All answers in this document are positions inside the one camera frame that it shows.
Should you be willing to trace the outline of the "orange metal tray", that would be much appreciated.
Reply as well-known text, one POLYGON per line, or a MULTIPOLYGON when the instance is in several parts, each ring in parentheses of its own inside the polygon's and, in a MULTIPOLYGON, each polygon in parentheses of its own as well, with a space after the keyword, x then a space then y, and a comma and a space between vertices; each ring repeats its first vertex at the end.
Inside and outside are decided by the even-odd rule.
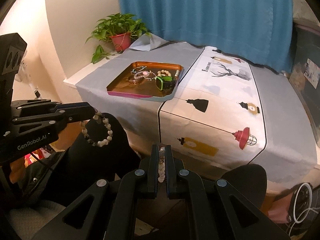
POLYGON ((115 77, 106 89, 111 96, 165 102, 174 97, 182 74, 183 67, 179 64, 136 61, 115 77), (173 77, 175 87, 159 90, 157 76, 173 77))

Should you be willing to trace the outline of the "white printed table runner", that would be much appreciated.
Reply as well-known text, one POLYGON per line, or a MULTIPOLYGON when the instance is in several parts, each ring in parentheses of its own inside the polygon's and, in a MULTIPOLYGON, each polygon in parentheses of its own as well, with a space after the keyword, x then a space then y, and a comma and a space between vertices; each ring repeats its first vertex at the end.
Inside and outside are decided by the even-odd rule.
POLYGON ((206 47, 159 110, 161 142, 224 169, 266 147, 263 110, 250 65, 206 47))

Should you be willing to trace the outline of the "green potted plant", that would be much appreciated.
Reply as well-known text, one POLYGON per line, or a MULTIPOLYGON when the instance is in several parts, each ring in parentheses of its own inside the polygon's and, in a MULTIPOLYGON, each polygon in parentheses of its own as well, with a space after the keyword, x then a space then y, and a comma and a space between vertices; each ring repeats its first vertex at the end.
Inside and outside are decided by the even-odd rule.
POLYGON ((116 53, 122 53, 144 34, 151 36, 142 19, 134 14, 116 13, 97 20, 97 25, 86 40, 112 43, 116 53))

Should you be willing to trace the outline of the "dark storage cabinet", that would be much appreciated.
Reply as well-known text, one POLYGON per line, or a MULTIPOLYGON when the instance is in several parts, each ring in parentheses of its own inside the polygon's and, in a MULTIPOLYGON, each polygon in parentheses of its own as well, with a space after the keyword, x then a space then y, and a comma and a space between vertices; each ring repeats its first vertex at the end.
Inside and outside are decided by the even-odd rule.
POLYGON ((298 94, 316 140, 319 139, 319 30, 296 24, 296 54, 290 83, 298 94))

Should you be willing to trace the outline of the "blue curtain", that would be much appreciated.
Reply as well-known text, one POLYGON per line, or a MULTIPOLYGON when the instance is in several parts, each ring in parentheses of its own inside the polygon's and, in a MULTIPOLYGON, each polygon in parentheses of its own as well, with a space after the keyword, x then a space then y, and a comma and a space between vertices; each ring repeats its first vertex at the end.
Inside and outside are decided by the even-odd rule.
POLYGON ((119 0, 155 35, 213 46, 276 72, 293 66, 293 0, 119 0))

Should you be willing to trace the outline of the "green black smartwatch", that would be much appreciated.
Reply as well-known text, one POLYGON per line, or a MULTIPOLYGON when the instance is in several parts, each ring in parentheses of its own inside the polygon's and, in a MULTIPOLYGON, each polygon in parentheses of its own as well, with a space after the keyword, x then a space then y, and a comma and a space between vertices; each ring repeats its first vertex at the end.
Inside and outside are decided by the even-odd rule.
POLYGON ((175 79, 171 76, 157 76, 156 77, 156 87, 159 90, 167 90, 175 87, 175 79))

